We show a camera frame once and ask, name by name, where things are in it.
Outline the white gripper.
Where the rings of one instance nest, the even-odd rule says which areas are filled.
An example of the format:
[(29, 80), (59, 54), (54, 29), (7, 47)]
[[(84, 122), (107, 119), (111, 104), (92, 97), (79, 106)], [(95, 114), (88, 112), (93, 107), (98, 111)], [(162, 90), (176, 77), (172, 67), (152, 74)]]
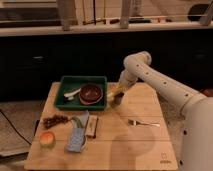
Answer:
[(133, 87), (137, 82), (137, 77), (131, 74), (129, 71), (124, 70), (120, 74), (119, 89), (121, 92), (126, 92)]

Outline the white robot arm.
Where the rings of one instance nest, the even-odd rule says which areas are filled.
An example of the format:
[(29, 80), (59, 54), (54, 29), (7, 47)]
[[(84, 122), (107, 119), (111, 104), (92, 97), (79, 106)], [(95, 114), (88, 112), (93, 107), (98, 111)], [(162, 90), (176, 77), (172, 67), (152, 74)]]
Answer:
[(128, 90), (142, 79), (185, 117), (179, 171), (213, 171), (213, 97), (152, 69), (151, 61), (146, 51), (125, 57), (119, 84)]

